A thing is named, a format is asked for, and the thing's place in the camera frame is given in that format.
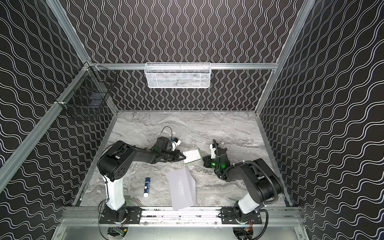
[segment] wavy line wallpaper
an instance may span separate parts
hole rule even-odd
[[[111,96],[120,110],[255,110],[271,70],[213,70],[210,88],[149,88],[144,71],[120,71]]]
[[[261,113],[312,240],[384,238],[384,1],[318,0]]]
[[[276,62],[303,0],[60,0],[93,62]]]
[[[44,0],[0,1],[0,167],[82,63]]]
[[[112,119],[58,116],[0,194],[0,239],[51,239],[64,206],[72,205]]]

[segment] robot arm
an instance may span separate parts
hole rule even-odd
[[[218,178],[231,182],[243,180],[248,193],[235,203],[234,212],[239,222],[247,222],[254,210],[275,202],[283,191],[283,184],[263,159],[230,164],[226,151],[213,140],[211,156],[203,158],[204,166],[214,168]]]
[[[122,180],[132,162],[155,164],[184,160],[185,156],[180,150],[175,150],[179,144],[177,138],[170,140],[159,137],[151,149],[142,149],[117,141],[101,156],[97,166],[105,180],[107,202],[104,209],[110,218],[116,223],[126,218]]]

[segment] white wire basket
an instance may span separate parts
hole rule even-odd
[[[144,74],[150,88],[209,88],[211,63],[145,64]]]

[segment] gray marble surface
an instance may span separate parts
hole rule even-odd
[[[252,112],[120,112],[108,145],[122,140],[138,147],[152,147],[164,126],[181,140],[181,151],[199,148],[210,155],[212,139],[228,149],[231,163],[263,158],[272,168],[265,145]],[[164,136],[170,137],[166,128]],[[185,165],[174,163],[147,164],[133,162],[124,176],[127,205],[172,206],[167,173],[187,167],[196,183],[196,206],[233,206],[247,194],[243,181],[225,182],[203,161]],[[149,197],[143,197],[145,178],[151,178]],[[104,181],[96,168],[86,189],[81,206],[96,206],[106,198]],[[272,206],[285,206],[283,196]]]

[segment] metal base plate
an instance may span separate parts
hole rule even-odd
[[[233,207],[222,207],[220,210],[222,224],[238,224]],[[262,224],[260,213],[254,212],[251,216],[253,224]]]
[[[128,216],[128,221],[126,224],[139,224],[141,219],[142,209],[140,207],[126,207],[126,212]],[[105,213],[105,209],[101,214],[100,224],[113,224],[115,219],[110,218],[108,214]]]

